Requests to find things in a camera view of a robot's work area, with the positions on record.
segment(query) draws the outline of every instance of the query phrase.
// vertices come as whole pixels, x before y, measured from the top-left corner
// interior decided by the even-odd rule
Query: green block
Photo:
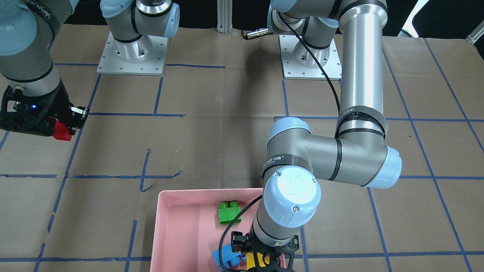
[[[232,201],[230,204],[226,202],[222,202],[218,208],[218,218],[220,220],[220,224],[229,224],[234,218],[241,212],[241,208],[237,201]],[[242,221],[242,217],[237,220],[237,223]]]

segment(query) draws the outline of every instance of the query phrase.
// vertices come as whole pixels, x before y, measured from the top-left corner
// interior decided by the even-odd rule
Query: black cable
[[[326,71],[324,71],[323,66],[321,66],[319,61],[314,56],[313,52],[311,52],[311,50],[307,47],[306,43],[301,39],[301,37],[297,34],[297,32],[282,18],[280,13],[277,13],[277,14],[279,14],[279,17],[281,18],[282,22],[286,25],[286,27],[288,27],[291,30],[291,32],[299,39],[299,41],[304,46],[304,48],[307,50],[307,52],[311,55],[311,57],[313,57],[314,61],[318,65],[318,67],[321,69],[321,72],[323,72],[323,75],[326,77],[326,80],[328,81],[328,84],[330,85],[331,90],[333,91],[334,100],[336,101],[336,107],[338,108],[338,114],[339,114],[340,105],[339,105],[338,94],[336,93],[336,90],[334,89],[333,83],[331,82],[328,74],[326,73]]]
[[[245,208],[237,216],[235,216],[235,218],[230,222],[230,224],[228,224],[227,228],[225,229],[224,233],[222,234],[222,237],[220,238],[220,243],[218,244],[218,261],[219,261],[220,267],[222,268],[223,271],[225,271],[225,272],[250,272],[248,270],[242,270],[242,269],[234,270],[234,269],[230,269],[230,268],[225,267],[224,262],[223,262],[224,260],[222,259],[222,245],[224,243],[225,236],[227,235],[230,228],[235,224],[235,222],[237,222],[237,220],[242,216],[242,214],[244,214],[244,212],[246,212],[250,207],[252,207],[252,205],[254,205],[257,201],[259,201],[261,199],[262,199],[262,195],[258,196],[256,199],[252,200],[252,202],[250,202],[247,206],[245,206]]]

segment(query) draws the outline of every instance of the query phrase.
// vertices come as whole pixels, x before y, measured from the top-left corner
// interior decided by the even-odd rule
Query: black background
[[[180,6],[180,27],[217,27],[217,0],[172,0]],[[417,0],[387,0],[385,36],[397,36]],[[80,0],[67,24],[105,25],[100,0]],[[256,30],[267,27],[270,0],[233,0],[232,27]],[[484,20],[484,0],[430,0],[415,16],[413,25],[423,38],[465,39]],[[484,58],[484,38],[476,42]]]

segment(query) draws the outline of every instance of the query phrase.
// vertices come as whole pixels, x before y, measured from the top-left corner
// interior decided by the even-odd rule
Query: blue tape grid
[[[309,272],[309,267],[308,267],[308,262],[307,260],[310,259],[310,258],[361,258],[361,257],[385,257],[387,259],[387,264],[388,264],[388,268],[389,268],[389,271],[391,271],[391,265],[390,265],[390,262],[389,262],[389,257],[401,257],[401,256],[452,256],[452,255],[462,255],[465,259],[465,262],[466,262],[466,265],[468,266],[468,269],[469,271],[471,272],[472,269],[470,267],[470,264],[469,264],[469,261],[467,259],[467,255],[484,255],[484,251],[464,251],[464,248],[462,246],[462,243],[460,241],[460,238],[455,230],[455,226],[454,226],[454,223],[450,217],[450,214],[449,214],[449,211],[447,209],[447,206],[445,204],[445,201],[443,199],[443,196],[441,194],[441,191],[439,189],[439,185],[437,183],[437,179],[447,179],[447,180],[484,180],[484,177],[457,177],[457,176],[435,176],[433,171],[432,171],[432,168],[430,166],[430,163],[428,161],[428,158],[426,156],[426,153],[425,153],[425,150],[423,148],[423,145],[420,141],[420,138],[418,136],[418,133],[417,133],[417,130],[415,128],[415,125],[414,125],[414,121],[443,121],[443,122],[447,122],[447,121],[454,121],[454,122],[467,122],[469,127],[471,128],[471,131],[473,132],[474,136],[476,137],[476,140],[478,141],[481,149],[483,149],[484,151],[484,148],[482,146],[482,143],[481,141],[479,140],[477,134],[475,133],[473,127],[472,127],[472,122],[484,122],[484,120],[476,120],[476,119],[469,119],[467,117],[467,115],[465,114],[459,100],[457,99],[447,77],[445,76],[439,62],[437,61],[432,49],[430,48],[429,44],[427,41],[425,41],[432,57],[434,58],[434,61],[436,62],[436,65],[438,66],[442,76],[444,77],[444,80],[446,81],[452,95],[454,96],[454,99],[455,101],[457,102],[463,116],[464,116],[464,119],[414,119],[411,117],[409,111],[408,111],[408,107],[406,105],[406,102],[403,98],[403,95],[401,93],[401,90],[398,86],[398,83],[396,81],[396,78],[393,74],[393,71],[390,67],[390,64],[388,62],[388,59],[386,57],[386,54],[385,52],[383,52],[383,55],[384,55],[384,58],[387,62],[387,65],[390,69],[390,72],[392,74],[392,77],[393,77],[393,80],[395,82],[395,85],[397,86],[397,90],[399,92],[399,95],[400,95],[400,98],[402,99],[402,102],[404,104],[404,107],[405,107],[405,110],[407,112],[407,115],[408,115],[408,118],[387,118],[387,120],[391,120],[391,121],[410,121],[410,123],[412,124],[412,128],[414,130],[414,133],[417,137],[417,140],[419,142],[419,145],[421,147],[421,150],[424,154],[424,158],[427,162],[427,165],[429,167],[429,170],[431,172],[431,176],[401,176],[400,178],[402,179],[433,179],[434,181],[434,184],[436,186],[436,189],[438,191],[438,194],[439,194],[439,197],[441,199],[441,202],[442,202],[442,205],[446,211],[446,214],[447,214],[447,217],[449,219],[449,222],[452,226],[452,229],[454,231],[454,235],[457,239],[457,242],[459,244],[459,247],[461,249],[461,251],[442,251],[442,252],[397,252],[397,253],[388,253],[387,250],[386,250],[386,244],[385,244],[385,241],[384,241],[384,237],[383,237],[383,232],[381,230],[381,226],[379,224],[379,219],[378,219],[378,213],[377,213],[377,210],[376,210],[376,206],[375,206],[375,203],[374,203],[374,200],[373,200],[373,197],[372,197],[372,194],[371,194],[371,190],[368,189],[368,193],[369,193],[369,196],[370,196],[370,200],[372,202],[372,208],[374,209],[374,215],[375,215],[375,219],[376,219],[376,222],[377,222],[377,227],[378,227],[378,230],[380,232],[380,238],[381,238],[381,241],[382,241],[382,245],[383,245],[383,248],[384,248],[384,253],[370,253],[370,254],[307,254],[307,251],[306,251],[306,247],[305,247],[305,236],[304,236],[304,229],[301,228],[301,239],[302,239],[302,251],[303,251],[303,255],[296,255],[295,258],[298,258],[298,259],[304,259],[304,264],[305,264],[305,270],[306,272]],[[79,66],[97,66],[98,64],[97,63],[56,63],[56,65],[79,65]],[[190,65],[190,64],[167,64],[167,66],[185,66],[185,67],[198,67],[198,68],[222,68],[224,69],[225,66],[210,66],[210,65]],[[92,93],[92,96],[91,96],[91,99],[90,99],[90,102],[89,102],[89,107],[92,105],[92,101],[94,99],[94,95],[96,93],[96,90],[97,90],[97,86],[99,84],[99,80],[101,78],[101,75],[98,76],[98,79],[96,81],[96,85],[94,87],[94,90],[93,90],[93,93]],[[156,99],[156,103],[155,103],[155,110],[153,112],[153,114],[139,114],[139,113],[102,113],[102,112],[92,112],[90,113],[91,115],[106,115],[106,116],[160,116],[160,117],[183,117],[185,116],[184,114],[156,114],[156,111],[157,111],[157,108],[158,108],[158,104],[159,104],[159,99],[160,99],[160,94],[161,94],[161,86],[162,86],[162,83],[163,83],[163,78],[161,77],[160,79],[160,85],[159,85],[159,89],[158,89],[158,94],[157,94],[157,99]],[[286,116],[276,116],[274,117],[274,120],[276,119],[280,119],[280,118],[283,118],[283,117],[287,117],[289,116],[289,112],[288,112],[288,103],[287,103],[287,93],[286,93],[286,86],[285,86],[285,83],[284,83],[284,80],[282,79],[282,85],[283,85],[283,94],[284,94],[284,103],[285,103],[285,110],[286,110]],[[315,117],[315,116],[297,116],[298,118],[301,118],[301,119],[327,119],[327,120],[335,120],[337,119],[337,117]],[[82,129],[79,131],[79,135],[76,139],[76,143],[75,143],[75,146],[74,146],[74,149],[71,153],[71,158],[69,160],[69,164],[68,164],[68,167],[66,169],[66,174],[64,176],[64,179],[63,179],[63,182],[62,182],[62,185],[59,189],[59,193],[58,193],[58,197],[57,197],[57,200],[56,200],[56,204],[54,206],[54,214],[55,212],[57,211],[57,208],[59,206],[59,200],[60,200],[60,197],[61,197],[61,194],[62,194],[62,190],[64,188],[64,185],[65,185],[65,181],[67,179],[67,173],[70,169],[70,166],[71,166],[71,163],[72,163],[72,160],[74,158],[74,155],[75,155],[75,152],[76,152],[76,149],[77,149],[77,145],[79,143],[79,140],[80,140],[80,137],[81,137],[81,134],[82,134]],[[3,147],[5,141],[6,141],[6,138],[8,136],[9,132],[6,132],[5,135],[3,136],[2,138],[2,141],[0,142],[0,151],[1,151],[1,148]],[[148,156],[149,156],[149,152],[147,153],[146,155],[146,159],[145,159],[145,165],[143,167],[143,174],[141,176],[115,176],[115,177],[112,177],[112,176],[96,176],[96,175],[93,175],[93,176],[72,176],[72,178],[90,178],[90,179],[97,179],[97,178],[120,178],[120,179],[137,179],[137,178],[149,178],[149,179],[167,179],[167,178],[172,178],[172,177],[176,177],[179,175],[180,172],[178,172],[177,174],[173,175],[173,176],[150,176],[150,175],[145,175],[146,173],[146,165],[147,165],[147,161],[148,161]],[[10,178],[23,178],[23,177],[32,177],[32,178],[55,178],[57,177],[57,175],[16,175],[16,174],[2,174],[0,175],[1,177],[10,177]],[[50,228],[52,227],[52,223],[54,221],[54,214],[51,216],[51,219],[49,221],[49,226],[48,226],[48,230],[50,231]],[[129,269],[129,262],[130,261],[150,261],[151,260],[151,257],[131,257],[131,253],[132,253],[132,248],[133,248],[133,244],[134,244],[134,237],[135,237],[135,233],[136,233],[136,225],[137,225],[137,221],[134,220],[133,222],[133,230],[132,230],[132,234],[131,234],[131,239],[130,239],[130,246],[129,246],[129,251],[128,251],[128,256],[127,257],[107,257],[107,258],[94,258],[94,259],[82,259],[82,258],[58,258],[58,257],[42,257],[43,253],[44,253],[44,248],[45,248],[45,243],[42,245],[41,247],[41,251],[40,251],[40,254],[39,254],[39,257],[38,258],[0,258],[0,262],[35,262],[36,263],[36,266],[35,266],[35,270],[34,272],[37,272],[38,271],[38,267],[39,267],[39,264],[40,262],[51,262],[51,261],[125,261],[126,262],[126,268],[125,270],[127,271]]]
[[[403,103],[403,106],[405,108],[405,111],[407,112],[408,118],[411,119],[411,115],[410,115],[410,111],[408,110],[407,103],[405,102],[405,99],[403,97],[403,94],[402,94],[402,92],[400,90],[400,86],[398,85],[398,82],[396,80],[395,74],[393,73],[393,69],[390,66],[390,63],[388,61],[388,58],[387,58],[387,55],[386,55],[385,51],[383,51],[383,56],[384,56],[385,61],[386,61],[387,65],[388,65],[388,68],[390,70],[390,74],[392,74],[393,81],[394,81],[395,86],[396,86],[396,88],[398,90],[398,94],[400,95],[400,98],[402,99],[402,103]],[[424,146],[422,144],[422,141],[420,140],[419,134],[417,132],[417,128],[415,127],[415,124],[414,124],[414,122],[412,120],[410,120],[410,124],[412,125],[413,131],[414,131],[415,136],[417,138],[417,141],[419,142],[420,149],[422,150],[423,156],[425,158],[425,162],[427,163],[428,169],[430,171],[430,175],[432,176],[432,179],[434,181],[434,185],[435,185],[435,188],[437,190],[437,193],[439,194],[440,201],[442,202],[442,206],[444,207],[445,213],[446,213],[447,218],[449,220],[449,223],[450,223],[450,225],[452,227],[452,231],[454,232],[455,239],[457,240],[457,243],[459,244],[459,248],[460,248],[461,254],[464,257],[464,261],[466,262],[466,265],[467,265],[467,268],[468,268],[469,272],[472,272],[472,268],[470,267],[469,260],[467,258],[467,255],[466,255],[465,251],[464,251],[464,247],[462,246],[462,242],[461,242],[461,240],[459,238],[459,235],[458,235],[458,233],[457,233],[457,231],[455,229],[455,226],[454,226],[454,223],[453,223],[452,218],[450,216],[449,210],[447,209],[447,205],[445,204],[445,200],[444,200],[444,198],[442,196],[442,192],[440,191],[439,184],[437,183],[437,179],[436,179],[436,177],[434,175],[434,171],[432,170],[432,166],[430,165],[430,161],[429,161],[429,159],[427,157],[427,153],[425,152],[425,149],[424,149]]]
[[[460,111],[462,112],[462,115],[464,116],[464,119],[467,121],[467,124],[469,125],[469,128],[470,130],[472,131],[472,134],[474,134],[474,137],[476,138],[477,142],[479,143],[479,146],[481,147],[481,150],[484,151],[484,147],[483,147],[483,144],[481,143],[481,141],[479,140],[479,137],[477,137],[477,134],[476,132],[474,131],[474,128],[472,127],[472,125],[470,124],[470,121],[469,119],[467,118],[467,115],[466,113],[464,112],[464,109],[462,108],[462,105],[460,104],[459,100],[457,99],[457,96],[455,95],[455,92],[454,90],[452,89],[452,86],[451,84],[449,83],[449,80],[447,79],[447,77],[445,76],[444,74],[444,71],[442,70],[442,67],[440,66],[439,62],[437,61],[437,58],[435,57],[434,55],[434,52],[432,51],[432,49],[430,48],[430,45],[428,44],[427,40],[424,39],[423,40],[425,42],[425,44],[427,45],[427,48],[428,50],[430,51],[430,54],[432,55],[432,57],[434,58],[434,61],[435,61],[435,64],[437,65],[437,67],[439,68],[440,70],[440,73],[442,74],[443,78],[445,79],[445,83],[447,83],[447,86],[449,87],[449,90],[451,91],[452,93],[452,96],[454,97],[454,100],[455,102],[457,103],[457,105],[459,106],[459,109]]]

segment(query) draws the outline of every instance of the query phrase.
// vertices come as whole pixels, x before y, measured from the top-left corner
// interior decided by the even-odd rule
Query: ur logo
[[[305,176],[288,173],[286,179],[286,192],[295,196],[309,196],[309,180]]]

